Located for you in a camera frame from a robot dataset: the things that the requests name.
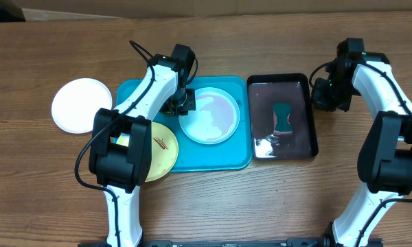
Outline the light blue plate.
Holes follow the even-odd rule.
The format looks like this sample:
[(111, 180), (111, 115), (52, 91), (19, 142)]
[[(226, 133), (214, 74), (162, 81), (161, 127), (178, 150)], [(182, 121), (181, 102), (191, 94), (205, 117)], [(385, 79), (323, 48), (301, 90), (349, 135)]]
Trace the light blue plate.
[(213, 145), (230, 138), (240, 122), (237, 101), (228, 92), (205, 87), (195, 90), (195, 111), (179, 116), (182, 131), (193, 141)]

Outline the yellow plate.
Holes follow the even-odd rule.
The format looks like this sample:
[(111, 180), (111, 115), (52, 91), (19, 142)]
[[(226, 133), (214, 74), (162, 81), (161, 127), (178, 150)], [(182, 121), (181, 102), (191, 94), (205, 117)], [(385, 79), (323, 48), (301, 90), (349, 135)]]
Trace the yellow plate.
[(175, 165), (179, 144), (174, 133), (161, 123), (152, 122), (152, 162), (146, 182), (163, 178)]

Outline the green sponge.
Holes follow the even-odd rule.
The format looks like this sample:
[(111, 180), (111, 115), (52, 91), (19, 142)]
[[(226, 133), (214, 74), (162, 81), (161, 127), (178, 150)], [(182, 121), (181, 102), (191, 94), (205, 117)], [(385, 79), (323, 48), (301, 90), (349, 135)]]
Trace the green sponge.
[(291, 134), (293, 128), (289, 122), (291, 105), (288, 103), (278, 102), (273, 104), (273, 133), (274, 134)]

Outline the white plate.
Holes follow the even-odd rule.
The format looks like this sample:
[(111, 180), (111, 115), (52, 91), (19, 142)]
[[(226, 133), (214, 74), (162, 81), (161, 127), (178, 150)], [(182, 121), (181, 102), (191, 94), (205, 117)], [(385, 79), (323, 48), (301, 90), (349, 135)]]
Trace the white plate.
[(84, 134), (92, 131), (99, 109), (111, 109), (113, 98), (105, 84), (92, 78), (78, 78), (64, 85), (54, 96), (51, 115), (65, 132)]

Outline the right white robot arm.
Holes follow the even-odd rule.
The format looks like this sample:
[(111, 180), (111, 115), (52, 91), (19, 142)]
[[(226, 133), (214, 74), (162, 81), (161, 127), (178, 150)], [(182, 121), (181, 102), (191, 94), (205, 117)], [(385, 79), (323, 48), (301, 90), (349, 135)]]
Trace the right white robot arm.
[(317, 110), (348, 111), (361, 96), (373, 124), (357, 160), (359, 186), (349, 204), (318, 241), (319, 246), (381, 246), (370, 235), (397, 202), (412, 192), (412, 102), (404, 94), (383, 53), (365, 51), (361, 38), (346, 38), (336, 58), (322, 65), (328, 77), (310, 78)]

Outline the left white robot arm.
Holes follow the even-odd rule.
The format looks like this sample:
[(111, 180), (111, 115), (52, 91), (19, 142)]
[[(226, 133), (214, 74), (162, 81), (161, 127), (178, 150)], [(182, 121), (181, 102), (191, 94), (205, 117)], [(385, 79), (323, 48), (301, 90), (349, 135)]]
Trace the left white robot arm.
[(187, 115), (196, 109), (194, 89), (198, 60), (190, 47), (177, 44), (170, 56), (152, 55), (130, 44), (147, 64), (139, 86), (113, 110), (101, 108), (93, 120), (92, 137), (83, 147), (95, 190), (103, 191), (109, 232), (102, 246), (140, 246), (139, 190), (152, 162), (152, 121), (158, 113)]

